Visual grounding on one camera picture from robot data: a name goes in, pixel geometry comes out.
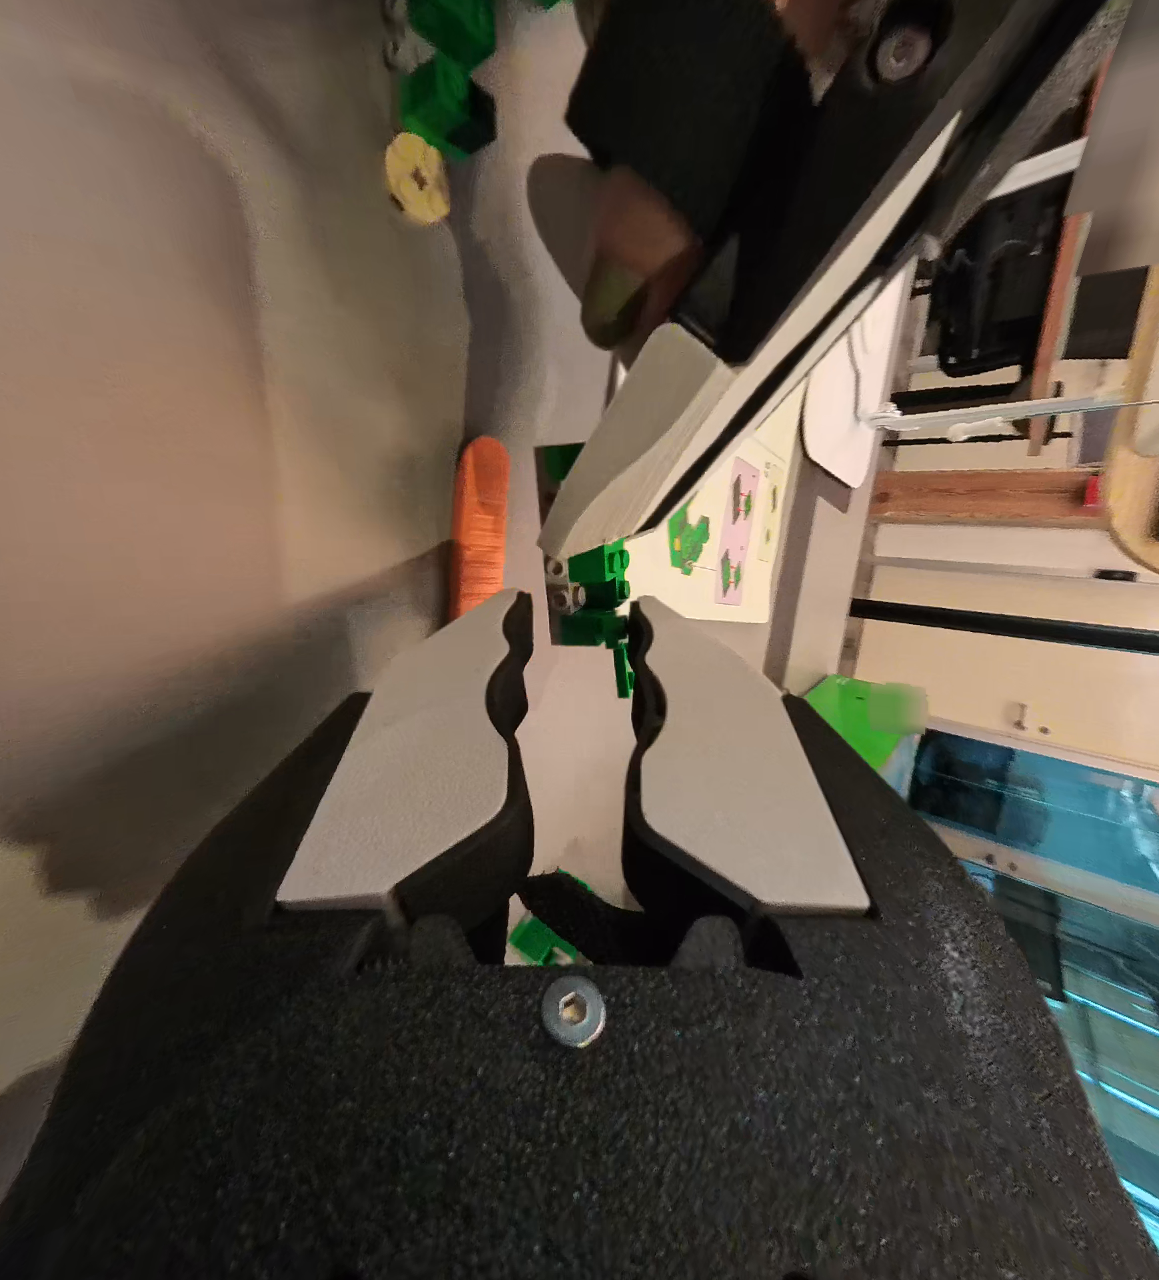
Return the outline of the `small green brick piece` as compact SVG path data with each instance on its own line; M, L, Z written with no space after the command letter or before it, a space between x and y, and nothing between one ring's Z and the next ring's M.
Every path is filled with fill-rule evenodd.
M399 126L452 161L498 134L493 95L474 73L496 49L491 2L401 3Z

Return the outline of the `white rounded pad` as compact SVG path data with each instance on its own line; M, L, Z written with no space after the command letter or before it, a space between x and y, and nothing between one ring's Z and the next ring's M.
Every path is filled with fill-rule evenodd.
M872 421L891 403L896 353L913 296L911 258L867 302L809 375L802 443L811 462L855 489L872 467L880 428Z

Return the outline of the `green toy brick assembly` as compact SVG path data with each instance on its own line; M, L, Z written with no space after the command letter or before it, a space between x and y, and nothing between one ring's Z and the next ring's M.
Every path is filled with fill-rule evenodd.
M620 698L631 698L636 687L627 647L629 568L624 539L569 557L544 556L552 641L564 647L605 649Z

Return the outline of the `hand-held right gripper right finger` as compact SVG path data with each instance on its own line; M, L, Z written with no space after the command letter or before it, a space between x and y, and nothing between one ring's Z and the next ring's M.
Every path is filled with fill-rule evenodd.
M872 902L780 690L700 622L642 596L629 615L634 756L624 875L649 855L741 914L865 914Z

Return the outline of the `yellow round brick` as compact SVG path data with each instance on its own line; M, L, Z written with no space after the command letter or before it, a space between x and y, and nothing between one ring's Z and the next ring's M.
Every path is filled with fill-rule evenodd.
M437 226L450 214L442 151L416 132L398 132L384 149L384 187L415 226Z

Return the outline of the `glass partition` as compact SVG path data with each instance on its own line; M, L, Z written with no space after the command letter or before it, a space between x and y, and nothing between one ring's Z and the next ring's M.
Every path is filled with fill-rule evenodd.
M953 732L908 800L991 894L1159 1249L1159 783Z

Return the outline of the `green toy box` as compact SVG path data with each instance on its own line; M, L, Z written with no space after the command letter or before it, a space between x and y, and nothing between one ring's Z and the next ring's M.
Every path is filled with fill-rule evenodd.
M875 772L928 724L928 697L921 687L828 675L804 700Z

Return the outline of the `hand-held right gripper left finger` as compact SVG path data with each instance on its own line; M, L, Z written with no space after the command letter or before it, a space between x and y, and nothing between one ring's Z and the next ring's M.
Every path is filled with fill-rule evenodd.
M381 671L275 902L506 930L535 851L518 727L534 598L501 590Z

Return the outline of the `grey desk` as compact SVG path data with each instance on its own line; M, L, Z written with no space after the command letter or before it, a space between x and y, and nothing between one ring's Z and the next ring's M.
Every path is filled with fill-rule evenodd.
M0 3L0 1197L185 857L439 622L466 435L588 415L508 211L384 200L381 3Z

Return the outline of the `orange brick separator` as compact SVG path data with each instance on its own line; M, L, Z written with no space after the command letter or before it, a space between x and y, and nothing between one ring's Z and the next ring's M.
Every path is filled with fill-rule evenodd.
M452 496L449 620L503 590L510 455L491 437L461 452Z

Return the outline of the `open instruction booklet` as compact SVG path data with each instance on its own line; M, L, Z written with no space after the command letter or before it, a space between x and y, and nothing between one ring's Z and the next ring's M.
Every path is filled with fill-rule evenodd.
M687 619L770 619L782 506L806 391L785 396L649 532L625 542L631 600L653 596Z

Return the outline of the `person's left hand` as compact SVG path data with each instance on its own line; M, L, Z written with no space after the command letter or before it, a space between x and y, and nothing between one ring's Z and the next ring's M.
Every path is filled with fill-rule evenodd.
M602 171L581 287L581 326L631 364L697 275L704 243L632 168Z

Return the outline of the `black rod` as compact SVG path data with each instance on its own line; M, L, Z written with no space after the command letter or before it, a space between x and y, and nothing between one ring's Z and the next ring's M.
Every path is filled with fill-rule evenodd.
M1159 630L1152 629L863 598L850 600L848 617L933 630L987 634L1054 646L1159 656Z

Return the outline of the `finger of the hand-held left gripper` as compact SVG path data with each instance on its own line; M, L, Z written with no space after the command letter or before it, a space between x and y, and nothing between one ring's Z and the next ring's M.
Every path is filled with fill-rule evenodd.
M911 258L918 260L916 255L904 255L885 275L867 282L843 304L841 311L826 321L824 330L807 338L802 348L789 350L777 360L767 360L767 350L761 350L738 370L721 367L731 381L716 401L697 415L699 421L693 423L692 435L683 440L680 455L661 477L653 501L637 522L637 530L648 532L666 522L670 510L697 488L722 454L750 438L790 394L806 384L816 364L843 336L848 324Z
M845 246L795 299L753 358L761 350L767 360L777 360L802 348L867 282L892 268L884 263L884 245L936 173L960 117L957 110L918 151L894 190L858 231L846 234ZM738 370L753 358L729 365L683 326L656 328L559 488L542 523L539 549L546 556L573 556L637 534L637 522L692 435L697 415L731 381L721 367Z

